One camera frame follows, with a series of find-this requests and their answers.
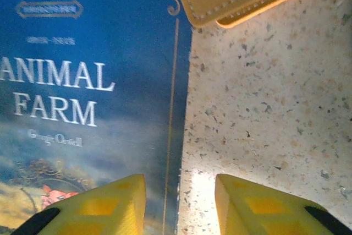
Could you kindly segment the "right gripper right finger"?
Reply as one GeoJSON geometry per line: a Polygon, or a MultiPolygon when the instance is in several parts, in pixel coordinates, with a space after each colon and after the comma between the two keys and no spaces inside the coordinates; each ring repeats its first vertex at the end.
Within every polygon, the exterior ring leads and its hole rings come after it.
{"type": "Polygon", "coordinates": [[[352,235],[324,207],[229,174],[215,180],[220,235],[352,235]]]}

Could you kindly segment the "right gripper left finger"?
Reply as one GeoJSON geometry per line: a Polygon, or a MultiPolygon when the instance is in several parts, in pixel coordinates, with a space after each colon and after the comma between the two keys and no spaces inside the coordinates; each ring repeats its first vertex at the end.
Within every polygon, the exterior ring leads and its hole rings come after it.
{"type": "Polygon", "coordinates": [[[11,235],[143,235],[146,186],[132,174],[47,206],[11,235]]]}

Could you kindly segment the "Animal Farm book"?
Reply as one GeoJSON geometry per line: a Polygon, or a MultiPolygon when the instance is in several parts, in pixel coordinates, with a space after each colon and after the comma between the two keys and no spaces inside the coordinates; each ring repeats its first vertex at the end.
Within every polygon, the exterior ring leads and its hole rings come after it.
{"type": "Polygon", "coordinates": [[[176,235],[190,47],[179,0],[0,0],[0,234],[143,174],[176,235]]]}

